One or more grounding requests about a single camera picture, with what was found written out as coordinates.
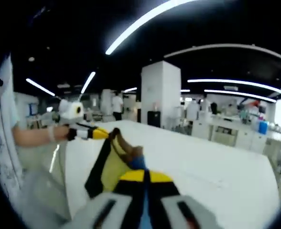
floor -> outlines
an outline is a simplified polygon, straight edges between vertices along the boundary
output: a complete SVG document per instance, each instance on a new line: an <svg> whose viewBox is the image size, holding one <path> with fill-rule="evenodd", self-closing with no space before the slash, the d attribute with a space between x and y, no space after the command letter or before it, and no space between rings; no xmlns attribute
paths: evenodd
<svg viewBox="0 0 281 229"><path fill-rule="evenodd" d="M47 173L50 173L54 181L65 191L65 146L66 142L61 142L59 144L49 144L36 148L18 148L19 158L23 169L26 172L44 170ZM276 172L276 162L273 158L268 158L278 182L281 202L281 176ZM44 197L41 196L40 199L57 214L69 220L70 217L68 209L63 210L63 208L67 207L66 203L63 203L63 201L66 201L65 194L58 198L59 196L60 195L58 195L57 192L52 194L51 191L48 191L48 194Z"/></svg>

white cabinet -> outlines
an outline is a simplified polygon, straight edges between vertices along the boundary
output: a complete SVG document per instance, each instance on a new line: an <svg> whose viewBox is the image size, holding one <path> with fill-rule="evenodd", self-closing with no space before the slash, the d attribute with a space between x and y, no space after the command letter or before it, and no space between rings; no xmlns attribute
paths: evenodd
<svg viewBox="0 0 281 229"><path fill-rule="evenodd" d="M248 130L239 130L235 147L250 150L253 133Z"/></svg>
<svg viewBox="0 0 281 229"><path fill-rule="evenodd" d="M209 140L210 128L208 123L201 121L193 122L192 136Z"/></svg>
<svg viewBox="0 0 281 229"><path fill-rule="evenodd" d="M262 154L266 145L267 137L260 133L254 133L250 151Z"/></svg>

human arm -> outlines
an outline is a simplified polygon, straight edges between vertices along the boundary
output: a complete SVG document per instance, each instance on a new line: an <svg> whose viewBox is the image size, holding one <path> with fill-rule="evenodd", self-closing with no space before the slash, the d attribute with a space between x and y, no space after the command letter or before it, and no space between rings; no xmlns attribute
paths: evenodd
<svg viewBox="0 0 281 229"><path fill-rule="evenodd" d="M55 126L54 138L56 141L67 140L69 128L67 126ZM51 142L48 129L21 130L17 125L12 129L15 144L23 147L41 146Z"/></svg>

white table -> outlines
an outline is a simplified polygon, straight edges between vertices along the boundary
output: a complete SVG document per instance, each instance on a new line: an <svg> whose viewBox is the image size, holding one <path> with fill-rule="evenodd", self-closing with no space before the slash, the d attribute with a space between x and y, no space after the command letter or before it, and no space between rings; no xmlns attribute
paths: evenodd
<svg viewBox="0 0 281 229"><path fill-rule="evenodd" d="M263 155L131 121L99 126L118 127L129 143L143 146L147 167L172 177L181 194L214 212L225 229L263 228L279 207L276 180ZM84 184L102 145L91 139L67 144L65 183L72 217L89 200Z"/></svg>

column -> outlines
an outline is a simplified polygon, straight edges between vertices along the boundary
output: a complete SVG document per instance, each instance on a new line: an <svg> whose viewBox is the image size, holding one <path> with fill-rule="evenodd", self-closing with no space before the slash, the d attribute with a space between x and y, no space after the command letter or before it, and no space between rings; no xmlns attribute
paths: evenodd
<svg viewBox="0 0 281 229"><path fill-rule="evenodd" d="M141 72L141 122L156 104L161 112L161 127L167 127L175 108L180 106L181 69L165 61L143 67Z"/></svg>

